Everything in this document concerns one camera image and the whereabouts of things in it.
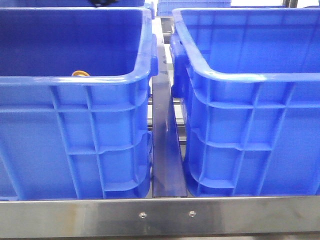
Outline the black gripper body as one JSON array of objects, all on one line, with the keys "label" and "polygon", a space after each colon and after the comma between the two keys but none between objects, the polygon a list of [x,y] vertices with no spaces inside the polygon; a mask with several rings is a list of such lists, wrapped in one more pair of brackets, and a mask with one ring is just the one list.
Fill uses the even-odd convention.
[{"label": "black gripper body", "polygon": [[109,0],[90,0],[90,3],[93,6],[108,6],[108,5],[110,5]]}]

